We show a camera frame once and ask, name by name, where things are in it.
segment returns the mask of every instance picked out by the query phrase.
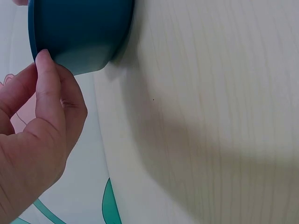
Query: table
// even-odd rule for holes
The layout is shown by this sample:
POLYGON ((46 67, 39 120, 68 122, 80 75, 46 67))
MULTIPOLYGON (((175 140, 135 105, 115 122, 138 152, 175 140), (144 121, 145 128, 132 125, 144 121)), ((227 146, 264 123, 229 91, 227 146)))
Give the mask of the table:
POLYGON ((124 224, 299 222, 299 1, 137 0, 94 75, 124 224))

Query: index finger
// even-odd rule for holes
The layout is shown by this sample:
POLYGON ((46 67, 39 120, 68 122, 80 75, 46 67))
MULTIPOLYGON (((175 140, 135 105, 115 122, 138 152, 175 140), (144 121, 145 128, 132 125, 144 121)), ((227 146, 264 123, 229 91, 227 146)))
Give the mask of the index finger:
POLYGON ((28 0, 13 0, 13 2, 18 6, 26 6, 28 5, 28 0))

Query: white surface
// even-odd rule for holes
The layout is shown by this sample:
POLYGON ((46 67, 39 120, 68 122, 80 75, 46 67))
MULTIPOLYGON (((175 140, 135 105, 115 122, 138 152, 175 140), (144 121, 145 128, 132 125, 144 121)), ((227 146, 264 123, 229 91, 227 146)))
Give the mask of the white surface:
MULTIPOLYGON (((6 74, 16 74, 32 62, 27 7, 16 7, 10 0, 0 0, 0 82, 4 81, 6 74)), ((40 199, 67 224, 103 224, 101 206, 108 171, 100 137, 93 76, 83 75, 76 79, 84 94, 88 118, 65 174, 40 199)), ((31 224, 51 223, 34 206, 21 217, 31 224)))
POLYGON ((299 223, 299 1, 136 2, 94 76, 123 224, 299 223))

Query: curved edge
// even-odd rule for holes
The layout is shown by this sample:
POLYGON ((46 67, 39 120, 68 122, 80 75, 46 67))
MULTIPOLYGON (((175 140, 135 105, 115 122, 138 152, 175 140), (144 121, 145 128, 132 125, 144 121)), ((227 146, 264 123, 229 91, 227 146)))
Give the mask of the curved edge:
POLYGON ((66 224, 56 215, 54 215, 43 203, 41 200, 37 199, 34 203, 34 206, 44 215, 46 216, 52 223, 54 224, 66 224))
POLYGON ((29 34, 29 42, 31 53, 34 61, 37 56, 37 47, 36 47, 36 35, 35 35, 35 26, 34 26, 34 4, 35 0, 29 0, 28 2, 28 34, 29 34))
POLYGON ((131 7, 131 12, 130 12, 131 15, 130 15, 130 20, 129 20, 127 30, 126 30, 124 36, 122 37, 120 44, 117 46, 115 52, 113 53, 110 61, 113 61, 118 56, 118 54, 122 51, 122 49, 126 47, 126 45, 128 43, 128 39, 129 39, 132 25, 133 25, 134 12, 135 12, 135 0, 132 0, 132 7, 131 7))
POLYGON ((106 224, 121 224, 110 178, 107 181, 103 195, 102 215, 106 224))

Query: human hand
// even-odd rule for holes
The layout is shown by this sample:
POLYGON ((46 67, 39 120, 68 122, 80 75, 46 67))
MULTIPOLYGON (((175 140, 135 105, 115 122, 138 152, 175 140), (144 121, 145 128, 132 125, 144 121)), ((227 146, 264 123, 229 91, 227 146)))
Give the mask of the human hand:
POLYGON ((41 51, 0 89, 0 223, 17 218, 62 175, 87 117, 74 76, 41 51), (36 119, 15 134, 11 117, 36 92, 36 119))

